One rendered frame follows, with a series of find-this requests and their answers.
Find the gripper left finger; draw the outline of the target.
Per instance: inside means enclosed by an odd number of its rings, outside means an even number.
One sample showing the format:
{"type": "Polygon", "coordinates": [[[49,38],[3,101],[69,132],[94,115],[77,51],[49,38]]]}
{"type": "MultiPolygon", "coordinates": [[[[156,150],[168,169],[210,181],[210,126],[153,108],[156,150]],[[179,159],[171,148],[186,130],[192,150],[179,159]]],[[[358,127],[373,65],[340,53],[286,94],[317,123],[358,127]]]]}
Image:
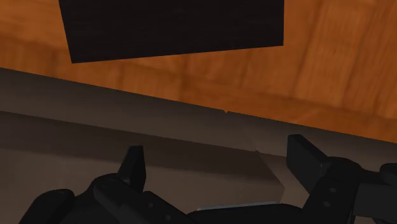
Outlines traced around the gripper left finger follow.
{"type": "Polygon", "coordinates": [[[75,196],[69,189],[37,196],[19,224],[196,224],[153,192],[144,191],[142,146],[131,146],[116,173],[95,178],[75,196]]]}

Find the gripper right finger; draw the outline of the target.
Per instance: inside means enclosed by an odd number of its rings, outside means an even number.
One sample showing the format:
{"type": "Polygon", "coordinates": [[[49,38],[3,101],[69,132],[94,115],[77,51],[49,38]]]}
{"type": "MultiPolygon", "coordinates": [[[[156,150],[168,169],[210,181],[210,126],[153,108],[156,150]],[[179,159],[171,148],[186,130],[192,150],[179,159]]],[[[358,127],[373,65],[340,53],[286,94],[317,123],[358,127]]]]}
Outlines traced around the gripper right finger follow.
{"type": "Polygon", "coordinates": [[[300,134],[288,136],[286,165],[309,193],[302,207],[310,224],[397,224],[397,163],[369,171],[342,157],[329,157],[300,134]]]}

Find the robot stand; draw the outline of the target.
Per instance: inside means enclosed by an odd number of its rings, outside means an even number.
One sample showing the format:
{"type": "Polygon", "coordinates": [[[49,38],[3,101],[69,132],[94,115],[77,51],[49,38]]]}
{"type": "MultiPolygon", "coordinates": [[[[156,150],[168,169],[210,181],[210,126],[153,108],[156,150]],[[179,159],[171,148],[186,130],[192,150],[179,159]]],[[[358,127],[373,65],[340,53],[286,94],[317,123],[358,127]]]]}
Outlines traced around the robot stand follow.
{"type": "Polygon", "coordinates": [[[284,0],[59,0],[73,63],[281,46],[284,0]]]}

